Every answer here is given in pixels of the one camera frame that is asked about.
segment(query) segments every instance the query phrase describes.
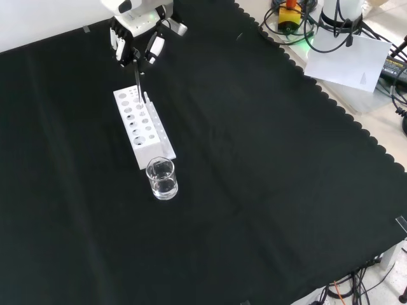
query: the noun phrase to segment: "orange cable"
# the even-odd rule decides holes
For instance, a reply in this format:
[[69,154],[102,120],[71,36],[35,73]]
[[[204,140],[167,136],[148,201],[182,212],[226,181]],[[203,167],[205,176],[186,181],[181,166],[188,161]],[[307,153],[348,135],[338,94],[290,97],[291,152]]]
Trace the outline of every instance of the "orange cable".
[[338,288],[338,286],[337,286],[336,282],[335,282],[335,281],[333,281],[333,283],[334,283],[334,285],[335,285],[336,292],[338,293],[339,298],[341,299],[341,301],[342,301],[343,305],[346,305],[346,304],[345,304],[345,301],[342,299],[341,294],[339,293],[339,288]]

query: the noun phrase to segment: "electronic device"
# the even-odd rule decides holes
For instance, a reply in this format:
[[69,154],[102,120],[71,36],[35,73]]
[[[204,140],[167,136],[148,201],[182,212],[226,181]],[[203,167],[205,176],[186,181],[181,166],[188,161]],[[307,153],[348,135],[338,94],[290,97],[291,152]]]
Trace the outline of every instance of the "electronic device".
[[[405,67],[407,67],[406,62],[388,56],[383,65],[380,77],[386,79],[387,81],[393,82],[396,79],[399,72]],[[400,74],[397,80],[397,84],[407,86],[407,71],[404,71]]]

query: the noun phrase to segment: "white paper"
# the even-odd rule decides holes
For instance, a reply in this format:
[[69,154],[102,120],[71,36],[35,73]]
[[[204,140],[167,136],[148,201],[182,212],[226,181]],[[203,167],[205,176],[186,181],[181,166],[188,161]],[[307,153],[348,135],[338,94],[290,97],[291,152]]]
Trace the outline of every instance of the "white paper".
[[[340,34],[335,38],[332,32],[319,28],[312,46],[318,50],[331,50],[347,36]],[[345,43],[331,53],[310,50],[305,75],[373,92],[391,44],[355,35],[353,38],[352,46],[346,47]]]

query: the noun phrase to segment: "black fabric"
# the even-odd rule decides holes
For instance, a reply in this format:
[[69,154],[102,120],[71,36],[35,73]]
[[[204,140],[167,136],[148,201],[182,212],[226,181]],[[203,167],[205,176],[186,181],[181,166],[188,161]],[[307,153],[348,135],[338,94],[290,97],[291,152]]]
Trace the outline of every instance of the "black fabric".
[[407,178],[231,1],[175,3],[141,79],[176,151],[154,199],[107,22],[0,55],[2,304],[290,304],[404,236]]

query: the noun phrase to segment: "white robot part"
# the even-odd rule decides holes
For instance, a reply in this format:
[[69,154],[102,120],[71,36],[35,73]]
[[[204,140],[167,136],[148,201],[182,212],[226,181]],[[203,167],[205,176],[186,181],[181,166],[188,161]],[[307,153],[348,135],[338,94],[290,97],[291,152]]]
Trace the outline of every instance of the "white robot part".
[[121,56],[123,55],[123,50],[125,49],[126,41],[122,38],[119,38],[116,50],[116,59],[119,62],[121,60]]
[[164,6],[168,17],[172,15],[173,0],[100,0],[102,4],[115,16],[127,11],[134,11],[139,16]]
[[[344,19],[354,21],[362,15],[362,5],[364,0],[339,0],[341,14]],[[323,12],[331,20],[335,20],[336,0],[325,0]]]
[[138,14],[137,10],[132,10],[115,17],[122,26],[132,33],[133,37],[137,37],[147,32],[152,29],[158,21],[160,21],[160,16],[158,16],[156,10],[143,15]]
[[[155,56],[158,57],[159,54],[161,53],[161,51],[163,50],[164,42],[165,42],[164,39],[162,39],[160,37],[156,37],[155,40],[154,40],[153,45],[151,46],[150,53],[152,53],[152,54],[154,54]],[[152,57],[149,60],[149,63],[153,64],[154,62],[155,62],[155,58]]]

